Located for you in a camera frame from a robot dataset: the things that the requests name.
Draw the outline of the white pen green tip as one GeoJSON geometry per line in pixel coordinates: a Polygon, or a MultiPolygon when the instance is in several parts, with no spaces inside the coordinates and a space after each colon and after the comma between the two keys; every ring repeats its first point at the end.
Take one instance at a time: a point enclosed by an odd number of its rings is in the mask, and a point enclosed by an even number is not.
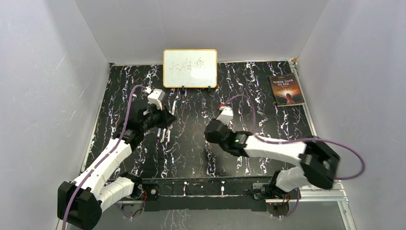
{"type": "Polygon", "coordinates": [[[164,140],[165,140],[166,131],[167,131],[167,129],[166,129],[166,128],[162,129],[162,137],[161,137],[161,142],[164,142],[164,140]]]}

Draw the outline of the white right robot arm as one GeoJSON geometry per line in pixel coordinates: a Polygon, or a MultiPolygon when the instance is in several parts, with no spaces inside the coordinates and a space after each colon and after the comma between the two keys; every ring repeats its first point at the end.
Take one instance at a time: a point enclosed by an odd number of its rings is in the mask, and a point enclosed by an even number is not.
{"type": "Polygon", "coordinates": [[[219,120],[212,120],[204,131],[207,142],[234,156],[268,158],[294,165],[275,173],[270,194],[283,198],[288,192],[309,184],[329,190],[333,187],[340,156],[319,138],[302,141],[261,138],[251,132],[234,132],[219,120]]]}

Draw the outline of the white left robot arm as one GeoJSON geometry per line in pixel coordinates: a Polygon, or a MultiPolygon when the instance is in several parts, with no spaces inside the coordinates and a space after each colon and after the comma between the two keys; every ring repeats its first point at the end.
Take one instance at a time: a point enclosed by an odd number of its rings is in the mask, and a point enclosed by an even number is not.
{"type": "Polygon", "coordinates": [[[143,193],[141,178],[123,173],[106,184],[119,165],[144,140],[145,133],[154,128],[168,128],[176,116],[166,106],[155,104],[128,111],[107,147],[98,158],[72,182],[63,182],[57,191],[57,217],[66,224],[91,230],[102,213],[123,197],[138,199],[143,193]]]}

